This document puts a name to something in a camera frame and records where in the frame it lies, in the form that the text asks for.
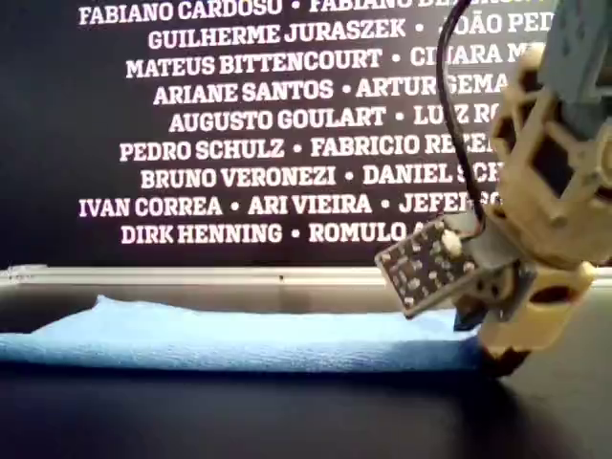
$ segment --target circuit board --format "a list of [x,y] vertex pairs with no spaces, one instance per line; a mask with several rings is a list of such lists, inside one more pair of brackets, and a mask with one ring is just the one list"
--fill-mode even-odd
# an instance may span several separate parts
[[444,218],[379,252],[375,261],[407,317],[435,306],[484,272]]

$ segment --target black table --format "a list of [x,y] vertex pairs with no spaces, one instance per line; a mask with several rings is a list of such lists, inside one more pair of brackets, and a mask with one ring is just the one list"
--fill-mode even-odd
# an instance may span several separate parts
[[503,382],[3,366],[0,457],[610,458],[610,294]]

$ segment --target wire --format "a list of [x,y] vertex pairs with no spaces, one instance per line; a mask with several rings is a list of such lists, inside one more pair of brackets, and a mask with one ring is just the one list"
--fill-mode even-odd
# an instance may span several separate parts
[[440,104],[442,105],[442,111],[444,113],[445,125],[447,126],[448,133],[450,134],[452,146],[455,148],[457,160],[463,169],[468,195],[473,203],[474,213],[476,214],[476,218],[480,224],[480,229],[478,232],[481,232],[485,227],[485,210],[483,209],[480,201],[481,192],[473,177],[473,171],[471,169],[470,161],[468,160],[468,151],[464,142],[463,129],[457,120],[454,106],[450,101],[447,83],[448,44],[452,39],[452,35],[455,32],[455,27],[457,26],[459,19],[468,9],[470,3],[471,0],[458,0],[450,11],[447,21],[442,27],[440,39],[438,40],[438,49],[436,50],[436,85],[438,88]]

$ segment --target folded cloth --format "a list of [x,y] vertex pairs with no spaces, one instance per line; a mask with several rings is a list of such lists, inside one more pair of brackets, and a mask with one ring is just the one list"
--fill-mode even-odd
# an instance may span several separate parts
[[91,310],[30,334],[0,334],[0,361],[86,367],[247,372],[399,372],[477,366],[473,333],[454,311],[198,312],[103,296]]

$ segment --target black wall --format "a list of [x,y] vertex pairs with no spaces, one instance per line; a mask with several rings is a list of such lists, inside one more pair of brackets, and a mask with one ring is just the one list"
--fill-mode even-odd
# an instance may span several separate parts
[[[436,213],[445,211],[445,208],[433,205],[429,194],[419,198],[421,211],[402,213],[398,206],[405,201],[405,193],[465,191],[458,181],[454,155],[427,152],[427,136],[433,139],[431,136],[444,134],[444,126],[415,124],[415,106],[436,105],[437,96],[357,97],[363,78],[370,78],[372,82],[371,78],[376,77],[432,77],[434,67],[415,65],[418,62],[411,62],[411,55],[418,53],[413,51],[415,47],[436,46],[438,28],[448,14],[449,6],[425,6],[433,2],[414,0],[410,8],[310,12],[310,2],[302,0],[297,9],[292,8],[291,2],[285,2],[279,15],[79,25],[78,7],[100,6],[102,3],[108,5],[107,2],[75,0],[8,0],[0,7],[0,267],[23,263],[57,266],[368,266],[374,253],[388,242],[380,238],[373,242],[310,242],[312,234],[309,224],[381,222],[389,229],[391,224],[399,222],[406,231],[413,231],[417,222],[424,222]],[[471,63],[450,65],[452,75],[467,75],[462,76],[462,93],[479,91],[471,84],[477,79],[474,76],[482,79],[486,74],[492,74],[493,83],[500,74],[511,77],[515,63],[511,59],[509,43],[541,41],[545,37],[545,28],[541,27],[540,22],[544,16],[538,13],[553,10],[553,3],[547,1],[498,3],[489,0],[477,3],[481,5],[472,6],[472,12],[479,15],[485,24],[499,25],[500,32],[477,33],[480,32],[479,24],[470,21],[474,33],[458,35],[454,44],[465,46],[468,57],[471,45],[484,45],[489,61],[496,58],[495,49],[491,49],[494,45],[503,62],[487,64],[473,57]],[[513,16],[517,13],[530,14],[523,16],[522,24],[517,24],[517,16]],[[147,37],[152,31],[278,24],[282,26],[281,33],[286,33],[291,29],[291,24],[296,23],[338,21],[346,26],[349,21],[384,18],[405,19],[402,26],[405,36],[365,36],[357,40],[207,46],[179,50],[152,50],[147,44]],[[365,49],[379,50],[374,52],[379,55],[378,67],[224,75],[217,70],[212,75],[126,78],[126,61],[129,59],[206,56],[218,61],[220,55]],[[401,57],[399,62],[393,60],[395,54]],[[457,59],[462,60],[462,56],[458,55]],[[328,99],[249,102],[239,98],[224,103],[153,103],[159,86],[237,83],[240,96],[242,85],[248,82],[259,84],[264,81],[324,79],[331,80],[333,84],[333,96]],[[344,85],[351,87],[348,94],[342,91]],[[454,96],[457,103],[468,105],[467,116],[471,122],[466,126],[467,132],[489,132],[490,127],[486,122],[474,122],[474,105],[494,104],[500,96],[495,92],[485,94],[484,89],[481,87],[478,94]],[[344,107],[360,106],[385,107],[382,125],[280,129],[275,124],[270,130],[169,132],[175,113],[268,110],[275,117],[280,110],[334,108],[337,115]],[[396,112],[400,111],[404,113],[404,120],[395,118]],[[313,137],[382,135],[414,135],[420,147],[411,152],[417,154],[313,156]],[[187,161],[176,162],[120,160],[120,144],[123,142],[185,141],[195,145],[198,141],[222,139],[281,139],[284,141],[285,155],[283,158],[253,160],[213,161],[199,160],[193,156]],[[293,145],[297,143],[302,150],[295,153]],[[496,162],[491,152],[473,152],[470,157],[473,163]],[[377,167],[387,164],[433,164],[429,166],[431,170],[439,170],[439,164],[446,164],[451,183],[365,185],[362,173],[365,164]],[[222,168],[284,166],[334,166],[337,184],[262,188],[225,186],[222,183]],[[177,168],[211,168],[219,182],[211,188],[142,189],[141,170]],[[354,174],[352,181],[346,180],[347,172]],[[483,179],[486,182],[482,187],[491,192],[494,175],[483,176]],[[299,214],[291,205],[291,196],[296,195],[360,193],[366,195],[373,213]],[[249,215],[251,198],[264,195],[288,196],[288,213]],[[134,214],[133,205],[137,198],[155,196],[201,196],[208,199],[215,196],[224,214],[184,217],[139,217]],[[79,200],[97,198],[130,198],[130,214],[106,218],[94,218],[89,214],[79,216]],[[456,195],[447,194],[445,199],[446,210],[452,208],[453,203],[458,203]],[[383,200],[389,202],[388,208],[383,208]],[[232,202],[238,202],[240,208],[232,210]],[[180,244],[177,241],[179,225],[222,223],[277,223],[282,226],[282,241],[263,244]],[[127,225],[171,225],[174,243],[122,244],[121,227]],[[293,237],[294,230],[300,231],[299,237]]]

